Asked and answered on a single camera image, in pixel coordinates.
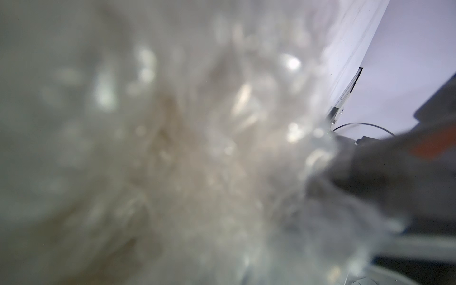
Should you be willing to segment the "clear bubble wrap sheet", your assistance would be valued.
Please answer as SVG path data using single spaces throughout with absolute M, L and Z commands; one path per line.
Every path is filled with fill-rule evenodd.
M 338 1 L 2 1 L 1 283 L 334 285 L 404 229 L 332 184 Z

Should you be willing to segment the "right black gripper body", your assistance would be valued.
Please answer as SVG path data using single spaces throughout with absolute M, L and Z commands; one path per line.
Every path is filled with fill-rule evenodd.
M 412 233 L 456 232 L 456 80 L 414 114 L 406 133 L 347 148 L 325 172 L 349 194 L 405 221 Z

